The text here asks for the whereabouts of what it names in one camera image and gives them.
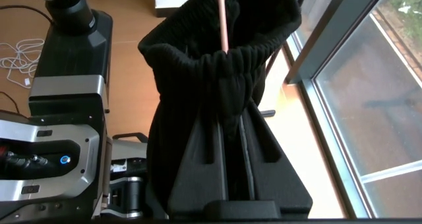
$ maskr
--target blue button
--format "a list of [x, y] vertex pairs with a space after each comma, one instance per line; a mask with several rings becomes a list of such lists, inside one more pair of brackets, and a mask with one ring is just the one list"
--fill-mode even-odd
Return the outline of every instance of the blue button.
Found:
[[62, 158], [60, 158], [60, 163], [62, 163], [62, 164], [66, 164], [66, 163], [69, 163], [69, 162], [71, 162], [71, 158], [67, 155], [64, 155]]

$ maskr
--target floor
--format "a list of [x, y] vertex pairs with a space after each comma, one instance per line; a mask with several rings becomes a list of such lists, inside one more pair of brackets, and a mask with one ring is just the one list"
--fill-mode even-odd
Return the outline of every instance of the floor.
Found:
[[[138, 52], [137, 43], [163, 19], [154, 16], [154, 0], [88, 0], [93, 9], [100, 9], [113, 17], [113, 45], [111, 55], [110, 109], [108, 129], [111, 135], [127, 132], [148, 134], [159, 101], [150, 67]], [[0, 5], [25, 4], [44, 10], [42, 0], [0, 0]], [[44, 38], [47, 21], [32, 11], [9, 9], [0, 11], [0, 42], [12, 45], [30, 38]], [[0, 45], [0, 58], [13, 52]], [[283, 54], [277, 58], [267, 78], [261, 110], [275, 109], [276, 115], [267, 119], [274, 135], [289, 157], [314, 200], [311, 218], [343, 218], [345, 214], [334, 188], [332, 177], [318, 146], [317, 138], [305, 112], [296, 86], [282, 84], [287, 74]], [[0, 69], [0, 91], [12, 96], [22, 114], [29, 116], [29, 90], [5, 80], [7, 71]], [[12, 73], [23, 83], [22, 74]], [[0, 95], [0, 109], [14, 110], [13, 104]]]

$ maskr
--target power cord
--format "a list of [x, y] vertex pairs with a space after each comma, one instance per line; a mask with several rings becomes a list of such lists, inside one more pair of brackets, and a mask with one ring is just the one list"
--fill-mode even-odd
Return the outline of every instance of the power cord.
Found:
[[[0, 59], [0, 68], [9, 70], [6, 79], [10, 82], [18, 84], [19, 86], [22, 86], [23, 88], [30, 89], [31, 86], [29, 78], [34, 77], [33, 72], [35, 72], [38, 60], [41, 56], [41, 48], [36, 48], [42, 47], [44, 45], [44, 40], [21, 40], [16, 44], [15, 47], [11, 46], [8, 43], [0, 43], [0, 46], [1, 45], [6, 45], [10, 47], [16, 53], [14, 57], [4, 57]], [[36, 58], [29, 58], [29, 53], [36, 53]], [[17, 82], [11, 78], [12, 70], [19, 70], [20, 73], [28, 75], [28, 78], [25, 79], [24, 84]]]
[[15, 105], [16, 112], [20, 114], [18, 103], [16, 103], [16, 101], [11, 96], [9, 96], [6, 92], [0, 92], [0, 94], [5, 95], [9, 100], [11, 100], [13, 104]]
[[44, 16], [49, 22], [50, 24], [54, 24], [54, 21], [45, 13], [41, 12], [40, 10], [34, 8], [34, 7], [29, 7], [29, 6], [25, 6], [25, 5], [5, 5], [5, 6], [0, 6], [0, 10], [3, 9], [29, 9], [32, 11], [35, 11], [37, 13], [40, 13], [42, 16]]

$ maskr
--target black fabric bag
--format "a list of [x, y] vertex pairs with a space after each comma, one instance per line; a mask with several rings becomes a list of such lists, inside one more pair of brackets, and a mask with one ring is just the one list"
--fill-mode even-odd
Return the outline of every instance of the black fabric bag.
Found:
[[296, 0], [226, 0], [226, 14], [227, 54], [217, 0], [188, 0], [138, 45], [160, 93], [147, 160], [164, 209], [201, 105], [218, 115], [229, 146], [244, 109], [260, 103], [266, 60], [301, 23]]

